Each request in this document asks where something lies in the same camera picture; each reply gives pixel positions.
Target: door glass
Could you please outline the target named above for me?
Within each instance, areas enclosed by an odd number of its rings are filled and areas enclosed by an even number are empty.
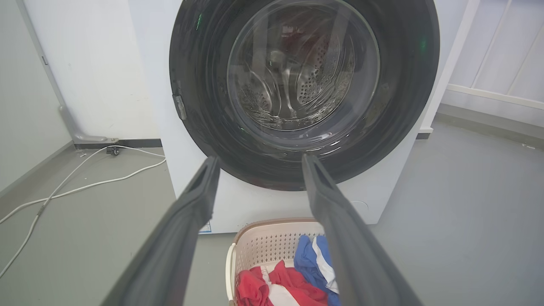
[[[372,30],[347,3],[279,0],[236,38],[228,93],[240,129],[281,149],[321,149],[362,119],[379,63]]]

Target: sticker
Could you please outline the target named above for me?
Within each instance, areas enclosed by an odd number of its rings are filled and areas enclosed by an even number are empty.
[[[201,232],[212,232],[212,226],[209,224],[209,221],[203,228],[200,229],[199,233]]]

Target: grey floor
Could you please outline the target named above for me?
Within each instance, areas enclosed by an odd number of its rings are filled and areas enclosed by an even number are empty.
[[[427,306],[544,304],[544,152],[440,122],[433,128],[416,141],[373,233]],[[0,199],[0,217],[47,197],[81,154],[62,153]],[[100,155],[63,190],[158,161]],[[166,165],[54,200],[0,279],[0,304],[98,305],[173,200]],[[38,208],[0,224],[0,266]],[[233,237],[199,236],[184,305],[227,304]]]

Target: white cable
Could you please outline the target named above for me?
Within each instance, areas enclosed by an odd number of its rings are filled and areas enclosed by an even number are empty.
[[[112,180],[107,180],[107,181],[102,181],[102,182],[98,182],[98,183],[92,183],[90,185],[87,185],[87,186],[83,186],[83,187],[80,187],[80,188],[76,188],[74,190],[70,190],[70,191],[67,191],[65,193],[61,193],[61,194],[57,194],[55,195],[53,198],[51,199],[57,199],[57,198],[60,198],[60,197],[63,197],[65,195],[68,195],[68,194],[72,194],[74,192],[78,192],[78,191],[81,191],[81,190],[84,190],[84,189],[87,189],[87,188],[90,188],[90,187],[94,187],[94,186],[98,186],[98,185],[102,185],[102,184],[105,184],[105,183],[111,183],[111,182],[117,182],[117,181],[121,181],[121,180],[124,180],[124,179],[128,179],[130,178],[131,176],[135,176],[136,174],[142,172],[142,171],[145,171],[145,170],[148,170],[148,169],[151,169],[151,168],[154,168],[156,166],[159,166],[161,164],[163,164],[164,162],[166,161],[166,159],[162,160],[161,162],[159,163],[156,163],[156,164],[153,164],[151,166],[147,166],[145,168],[141,168],[140,170],[136,171],[136,172],[133,172],[127,176],[123,176],[122,178],[118,178],[118,179],[112,179]],[[36,203],[39,203],[39,202],[43,202],[47,200],[47,198],[43,198],[43,199],[39,199],[39,200],[35,200],[35,201],[32,201],[32,202],[28,202],[28,203],[24,203],[23,205],[20,205],[19,207],[17,207],[16,209],[14,209],[12,212],[10,212],[7,216],[5,216],[3,219],[0,220],[0,224],[2,224],[2,222],[6,221],[7,219],[9,219],[9,217],[13,216],[17,211],[20,211],[21,209],[27,207],[27,206],[31,206],[33,204],[36,204]]]
[[[34,217],[34,221],[32,222],[32,225],[30,226],[30,230],[28,231],[28,235],[27,237],[24,239],[23,241],[23,244],[21,245],[21,247],[19,248],[19,250],[17,250],[17,253],[15,253],[15,255],[11,258],[11,260],[8,262],[8,264],[6,265],[6,267],[2,270],[2,272],[0,273],[0,278],[4,275],[4,273],[8,270],[8,268],[11,266],[11,264],[15,261],[15,259],[17,258],[17,256],[19,256],[19,254],[21,253],[21,251],[23,250],[24,246],[27,244],[28,240],[30,239],[30,235],[32,234],[32,231],[34,230],[34,226],[36,225],[36,222],[38,221],[38,218],[41,216],[41,214],[43,213],[43,211],[45,210],[45,207],[47,206],[47,204],[49,204],[49,202],[51,201],[51,199],[54,199],[54,198],[59,198],[59,197],[62,197],[64,195],[67,195],[67,194],[70,194],[70,193],[74,193],[76,191],[79,191],[79,190],[83,190],[83,189],[86,189],[86,188],[89,188],[89,187],[92,187],[92,186],[97,186],[97,185],[100,185],[100,184],[104,184],[104,183],[109,183],[109,182],[115,182],[115,181],[120,181],[120,180],[124,180],[124,179],[128,179],[130,178],[131,176],[137,174],[137,173],[140,173],[144,170],[147,170],[147,169],[150,169],[150,168],[153,168],[153,167],[156,167],[162,163],[164,163],[166,161],[166,158],[164,160],[162,160],[161,162],[157,163],[157,164],[154,164],[154,165],[151,165],[151,166],[147,166],[145,168],[142,168],[132,174],[129,174],[127,176],[124,176],[122,178],[118,178],[118,179],[113,179],[113,180],[108,180],[108,181],[102,181],[102,182],[98,182],[98,183],[94,183],[94,184],[90,184],[90,185],[87,185],[87,186],[83,186],[83,187],[80,187],[80,188],[77,188],[77,189],[74,189],[74,190],[71,190],[71,191],[68,191],[68,192],[65,192],[63,194],[60,194],[60,195],[57,195],[56,197],[54,197],[55,193],[57,193],[57,191],[62,187],[62,185],[64,185],[64,183],[72,176],[72,174],[74,174],[74,172],[77,171],[77,169],[79,169],[87,160],[89,160],[91,157],[95,156],[98,152],[102,151],[102,150],[105,150],[106,148],[112,148],[112,147],[116,147],[116,148],[125,148],[125,149],[131,149],[131,150],[136,150],[136,151],[140,151],[140,152],[144,152],[144,153],[147,153],[147,154],[151,154],[151,155],[156,155],[156,156],[160,156],[160,157],[164,157],[164,155],[160,155],[160,154],[155,154],[155,153],[151,153],[151,152],[147,152],[147,151],[144,151],[144,150],[140,150],[140,149],[136,149],[136,148],[130,148],[128,146],[123,146],[123,145],[109,145],[107,147],[104,147],[104,148],[101,148],[99,149],[98,151],[94,152],[93,154],[91,154],[89,157],[87,157],[81,164],[79,164],[79,166],[77,166],[61,183],[60,185],[55,188],[55,190],[53,191],[53,193],[51,193],[51,195],[47,198],[47,199],[40,199],[40,200],[36,200],[36,201],[32,201],[32,202],[28,202],[28,203],[25,203],[19,207],[17,207],[16,209],[14,209],[11,213],[9,213],[7,216],[5,216],[2,220],[0,220],[0,223],[4,222],[5,220],[7,220],[9,217],[11,217],[13,214],[15,214],[17,211],[19,211],[20,209],[24,208],[24,207],[27,207],[29,205],[32,205],[32,204],[36,204],[36,203],[39,203],[41,201],[44,201],[45,200],[45,203],[42,204],[40,210],[38,211],[38,214],[36,214],[36,217]]]
[[[36,217],[34,217],[34,221],[32,222],[32,225],[30,226],[30,230],[28,231],[28,235],[27,237],[24,239],[23,241],[23,244],[21,245],[21,247],[19,248],[19,250],[17,250],[17,253],[15,253],[15,256],[13,256],[11,258],[11,260],[8,262],[8,264],[5,266],[4,270],[2,270],[2,272],[0,273],[0,278],[4,275],[4,273],[8,270],[9,266],[11,266],[11,264],[13,263],[13,261],[17,258],[17,256],[19,256],[19,253],[23,250],[24,246],[27,244],[28,242],[28,239],[30,238],[30,235],[32,234],[32,231],[34,230],[34,226],[36,225],[36,222],[38,221],[38,215],[36,215]]]

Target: laundry basket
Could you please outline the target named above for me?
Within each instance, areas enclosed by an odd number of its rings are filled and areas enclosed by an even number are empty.
[[[236,234],[227,253],[225,283],[229,305],[236,305],[238,274],[256,266],[272,271],[283,260],[293,267],[296,247],[301,235],[313,239],[325,235],[325,230],[315,219],[290,218],[260,221],[245,226]]]

